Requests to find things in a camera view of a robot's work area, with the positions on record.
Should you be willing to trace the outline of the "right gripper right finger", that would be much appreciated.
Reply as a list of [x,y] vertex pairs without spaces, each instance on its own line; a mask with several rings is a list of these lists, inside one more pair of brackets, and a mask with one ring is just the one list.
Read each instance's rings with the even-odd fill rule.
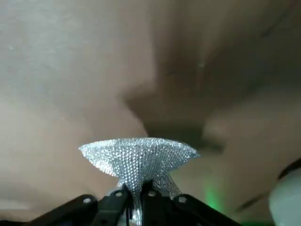
[[240,226],[240,224],[188,194],[164,196],[152,181],[140,194],[143,226]]

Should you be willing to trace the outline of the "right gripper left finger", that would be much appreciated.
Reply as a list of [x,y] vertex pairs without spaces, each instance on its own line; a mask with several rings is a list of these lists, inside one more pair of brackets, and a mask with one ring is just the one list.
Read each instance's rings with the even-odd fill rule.
[[27,223],[28,226],[116,226],[126,213],[129,225],[131,193],[126,185],[98,200],[81,195]]

